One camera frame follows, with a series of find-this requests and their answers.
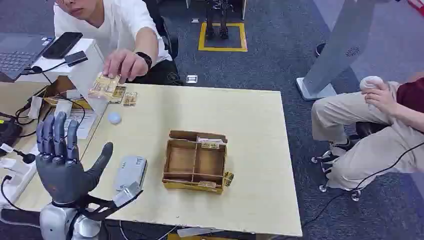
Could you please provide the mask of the person's hand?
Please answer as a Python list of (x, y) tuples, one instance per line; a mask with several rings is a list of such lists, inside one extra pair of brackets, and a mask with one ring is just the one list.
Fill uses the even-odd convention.
[(148, 70), (149, 65), (144, 58), (127, 49), (117, 49), (105, 59), (102, 74), (111, 79), (118, 76), (122, 85), (144, 76)]

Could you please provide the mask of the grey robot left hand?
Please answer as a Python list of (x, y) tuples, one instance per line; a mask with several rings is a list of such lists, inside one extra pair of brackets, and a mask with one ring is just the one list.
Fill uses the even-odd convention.
[(113, 154), (113, 143), (106, 143), (92, 167), (84, 170), (78, 147), (79, 123), (73, 119), (65, 129), (66, 119), (66, 113), (61, 111), (49, 115), (36, 129), (36, 169), (57, 204), (73, 203), (95, 189)]

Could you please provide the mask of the seated person's hand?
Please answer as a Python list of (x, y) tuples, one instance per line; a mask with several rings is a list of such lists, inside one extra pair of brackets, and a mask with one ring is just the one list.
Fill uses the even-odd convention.
[(371, 104), (381, 112), (388, 115), (393, 115), (398, 106), (397, 101), (389, 90), (389, 87), (384, 82), (375, 82), (374, 87), (364, 88), (361, 93), (367, 104)]

